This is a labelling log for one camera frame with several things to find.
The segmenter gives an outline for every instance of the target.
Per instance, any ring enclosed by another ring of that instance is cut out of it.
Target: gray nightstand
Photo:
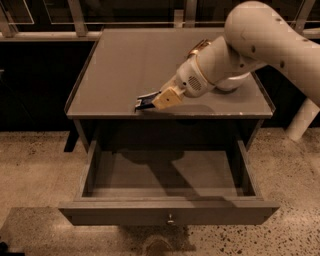
[[[255,74],[164,111],[134,112],[188,51],[223,30],[107,29],[66,106],[88,164],[59,209],[74,225],[261,224],[264,201],[247,150],[274,107]]]

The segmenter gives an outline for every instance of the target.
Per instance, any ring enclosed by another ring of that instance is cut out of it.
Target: dark background
[[[150,1],[139,0],[141,8],[147,10]],[[234,5],[240,1],[220,1],[226,6],[219,5],[222,10],[220,18],[223,19]],[[292,2],[281,1],[283,5],[290,2],[290,10],[278,8],[280,14],[287,20],[293,19],[297,8],[292,7]],[[74,31],[73,25],[51,25],[42,0],[28,1],[34,25],[19,25],[19,31]],[[132,17],[136,14],[135,8],[128,8],[128,3],[137,3],[131,0],[121,0],[117,3],[116,13],[123,17]],[[210,13],[217,1],[200,0],[197,20],[211,20]],[[182,7],[182,1],[163,0],[157,7],[165,8],[167,15],[163,13],[158,17],[172,21],[172,8]],[[312,19],[318,19],[317,6]],[[135,17],[137,21],[150,19],[148,16]],[[89,30],[100,30],[101,25],[89,25]],[[55,131],[70,130],[72,122],[64,113],[64,106],[71,89],[82,69],[94,42],[1,42],[0,43],[0,69],[5,71],[0,79],[0,130],[3,131]],[[301,106],[305,96],[292,85],[282,74],[272,67],[265,67],[256,72],[271,97],[276,112],[270,120],[266,120],[264,126],[286,127]],[[320,126],[319,115],[311,124],[312,127]]]

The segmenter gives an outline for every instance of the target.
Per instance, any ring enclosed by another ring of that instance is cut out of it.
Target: drawer front
[[[266,201],[61,203],[73,225],[259,225],[278,205]]]

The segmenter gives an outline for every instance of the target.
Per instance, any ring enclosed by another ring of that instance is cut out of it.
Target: drawer handle
[[[174,222],[174,220],[172,218],[172,214],[171,213],[169,214],[169,219],[167,220],[167,224],[169,226],[174,226],[175,225],[175,222]]]

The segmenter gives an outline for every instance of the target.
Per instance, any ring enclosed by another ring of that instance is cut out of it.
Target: floor
[[[249,151],[266,200],[260,226],[74,227],[57,210],[77,192],[86,154],[65,132],[0,133],[0,236],[31,255],[320,255],[320,129],[299,142],[263,128]]]

